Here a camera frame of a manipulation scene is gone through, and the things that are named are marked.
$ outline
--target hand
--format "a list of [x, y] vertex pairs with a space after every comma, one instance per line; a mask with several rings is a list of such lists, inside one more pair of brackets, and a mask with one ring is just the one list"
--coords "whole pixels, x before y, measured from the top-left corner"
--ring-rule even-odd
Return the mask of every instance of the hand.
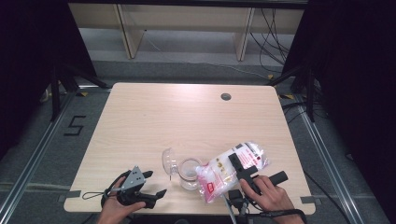
[[[119, 181], [116, 182], [114, 188], [119, 188], [122, 181], [125, 177], [120, 178]], [[129, 206], [124, 206], [119, 203], [116, 197], [116, 192], [111, 192], [103, 205], [102, 212], [98, 219], [98, 224], [116, 224], [120, 223], [123, 219], [125, 219], [132, 212], [135, 212], [141, 208], [146, 206], [145, 203], [134, 203]]]
[[[262, 195], [257, 194], [244, 179], [240, 180], [242, 190], [245, 194], [255, 201], [259, 207], [264, 211], [280, 211], [294, 209], [294, 205], [291, 202], [288, 193], [280, 188], [275, 187], [268, 176], [259, 175], [253, 179], [254, 184], [260, 189]], [[303, 223], [300, 216], [289, 215], [284, 217], [275, 217], [274, 220], [279, 223]]]

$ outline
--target wooden table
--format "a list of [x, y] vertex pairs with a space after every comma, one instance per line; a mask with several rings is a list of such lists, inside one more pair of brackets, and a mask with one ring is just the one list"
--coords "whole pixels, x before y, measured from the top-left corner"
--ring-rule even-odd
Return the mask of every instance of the wooden table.
[[[223, 93], [231, 100], [221, 98]], [[187, 191], [179, 177], [169, 180], [162, 154], [169, 147], [177, 161], [196, 157], [208, 162], [239, 143], [253, 140], [265, 149], [271, 164], [262, 175], [285, 171], [286, 189], [296, 208], [306, 214], [315, 205], [302, 203], [311, 196], [290, 136], [276, 91], [268, 86], [144, 84], [114, 85], [71, 190], [103, 191], [121, 173], [139, 166], [151, 170], [142, 191], [155, 194], [167, 189], [146, 214], [227, 215], [221, 198], [205, 203], [198, 191]], [[68, 198], [69, 212], [100, 212], [101, 197]]]

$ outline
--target wire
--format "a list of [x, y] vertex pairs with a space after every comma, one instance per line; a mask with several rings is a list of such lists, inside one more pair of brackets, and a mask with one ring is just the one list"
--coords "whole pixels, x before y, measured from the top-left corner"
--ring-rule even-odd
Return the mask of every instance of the wire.
[[81, 222], [81, 224], [88, 223], [88, 221], [93, 217], [93, 214], [91, 214], [89, 217], [87, 217], [84, 221]]
[[321, 109], [314, 109], [314, 114], [315, 114], [316, 116], [322, 118], [322, 119], [330, 119], [329, 116], [328, 116], [327, 114], [326, 114], [326, 117], [325, 117], [325, 116], [322, 116], [322, 115], [318, 114], [316, 111], [326, 111], [325, 109], [323, 109], [323, 108], [321, 108]]
[[303, 113], [305, 113], [305, 111], [298, 113], [296, 116], [294, 116], [291, 120], [288, 121], [288, 124], [290, 124], [292, 121], [294, 121], [296, 118], [298, 118], [300, 115], [302, 115]]
[[[154, 47], [154, 48], [155, 48], [156, 50], [158, 50], [159, 52], [163, 53], [163, 51], [162, 51], [160, 48], [158, 48], [154, 43], [152, 43], [152, 41], [151, 41], [149, 38], [146, 37], [146, 39], [147, 39], [147, 41], [150, 43], [150, 45], [151, 45], [152, 47]], [[182, 62], [182, 63], [192, 63], [192, 62], [188, 62], [188, 61], [184, 61], [184, 60], [175, 60], [175, 59], [171, 59], [171, 58], [166, 57], [166, 56], [164, 56], [164, 55], [163, 55], [163, 57], [164, 57], [165, 59], [169, 60], [169, 61], [172, 61], [172, 62], [177, 62], [177, 63], [180, 63], [180, 62]], [[261, 74], [252, 73], [252, 72], [248, 72], [248, 71], [244, 71], [244, 70], [241, 70], [241, 69], [238, 69], [238, 68], [229, 66], [229, 65], [218, 64], [218, 63], [192, 63], [192, 64], [209, 64], [209, 65], [213, 65], [213, 66], [231, 68], [231, 69], [233, 69], [233, 70], [235, 70], [235, 71], [237, 71], [237, 72], [246, 73], [246, 74], [250, 74], [250, 75], [255, 75], [255, 76], [262, 77], [262, 78], [265, 78], [265, 79], [267, 79], [267, 80], [270, 80], [270, 78], [268, 78], [268, 77], [266, 77], [266, 76], [263, 76], [263, 75], [261, 75]]]
[[338, 205], [338, 203], [329, 195], [329, 193], [327, 193], [326, 190], [324, 190], [324, 188], [317, 182], [315, 181], [315, 179], [307, 172], [304, 170], [304, 174], [310, 179], [312, 180], [312, 182], [314, 182], [314, 184], [316, 186], [318, 186], [318, 188], [329, 198], [329, 200], [335, 205], [335, 207], [337, 208], [337, 210], [341, 213], [341, 215], [343, 215], [344, 219], [346, 220], [346, 223], [350, 224], [349, 219], [347, 218], [347, 215], [344, 213], [344, 211], [341, 209], [340, 205]]
[[286, 116], [290, 110], [291, 110], [291, 107], [289, 107], [288, 110], [283, 113], [283, 115]]
[[260, 213], [260, 217], [283, 217], [289, 215], [299, 215], [304, 224], [307, 223], [305, 213], [300, 209], [288, 209], [281, 211], [268, 211]]
[[[87, 195], [87, 194], [95, 194], [95, 195], [92, 195], [92, 196], [90, 196], [90, 197], [85, 197], [85, 195]], [[97, 196], [103, 195], [103, 194], [104, 194], [103, 192], [86, 192], [86, 193], [84, 193], [84, 194], [81, 196], [81, 198], [82, 198], [83, 200], [88, 200], [88, 199], [91, 199], [91, 198], [94, 198], [94, 197], [97, 197]]]
[[268, 49], [266, 49], [266, 48], [264, 47], [265, 42], [264, 42], [264, 44], [260, 44], [259, 41], [257, 41], [256, 37], [254, 37], [253, 33], [250, 33], [250, 35], [251, 35], [251, 37], [253, 37], [253, 39], [254, 39], [254, 41], [257, 43], [257, 45], [259, 45], [259, 47], [261, 48], [260, 55], [262, 55], [262, 52], [264, 51], [265, 53], [268, 54], [269, 57], [271, 57], [272, 59], [274, 59], [277, 63], [280, 63], [280, 64], [282, 64], [282, 65], [284, 64], [284, 63], [283, 63], [282, 61], [280, 61], [277, 57], [275, 57], [274, 54], [272, 54], [270, 51], [268, 51]]
[[263, 9], [262, 9], [262, 16], [263, 16], [263, 18], [264, 18], [264, 20], [265, 20], [265, 23], [267, 23], [267, 27], [268, 27], [268, 31], [269, 31], [269, 33], [267, 34], [267, 37], [265, 38], [265, 41], [267, 40], [269, 34], [271, 34], [271, 36], [273, 37], [273, 39], [275, 40], [275, 42], [276, 42], [276, 44], [277, 44], [277, 47], [273, 46], [273, 45], [270, 44], [269, 42], [267, 42], [267, 43], [268, 43], [271, 47], [273, 47], [274, 49], [278, 49], [280, 55], [282, 56], [283, 61], [285, 61], [285, 60], [286, 60], [285, 52], [286, 52], [286, 53], [289, 53], [289, 49], [286, 48], [285, 46], [283, 46], [282, 44], [280, 44], [280, 42], [279, 42], [279, 39], [278, 39], [278, 37], [277, 37], [276, 22], [275, 22], [276, 9], [273, 8], [272, 12], [273, 12], [273, 15], [272, 15], [272, 21], [271, 21], [271, 25], [270, 25], [269, 22], [268, 22], [268, 20], [267, 20], [267, 18], [265, 17], [265, 13], [264, 13], [264, 11], [263, 11]]
[[292, 108], [292, 107], [297, 106], [297, 105], [305, 105], [305, 104], [306, 104], [306, 102], [291, 103], [291, 104], [288, 104], [288, 105], [282, 105], [282, 109], [284, 110], [284, 109], [287, 109], [287, 108]]

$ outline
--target plastic bag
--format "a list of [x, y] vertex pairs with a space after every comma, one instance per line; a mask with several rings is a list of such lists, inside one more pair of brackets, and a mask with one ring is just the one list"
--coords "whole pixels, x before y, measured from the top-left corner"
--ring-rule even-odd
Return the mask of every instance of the plastic bag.
[[228, 156], [236, 153], [244, 169], [253, 165], [260, 171], [269, 164], [264, 150], [254, 142], [241, 143], [218, 155], [207, 165], [196, 168], [201, 194], [207, 203], [212, 203], [221, 194], [232, 189], [239, 182], [236, 171]]

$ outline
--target table hole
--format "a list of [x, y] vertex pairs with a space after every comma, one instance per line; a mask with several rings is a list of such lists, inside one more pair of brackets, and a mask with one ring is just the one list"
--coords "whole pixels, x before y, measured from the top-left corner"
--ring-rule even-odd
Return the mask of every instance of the table hole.
[[223, 93], [221, 95], [221, 99], [223, 99], [224, 101], [229, 101], [231, 100], [231, 95], [229, 93]]

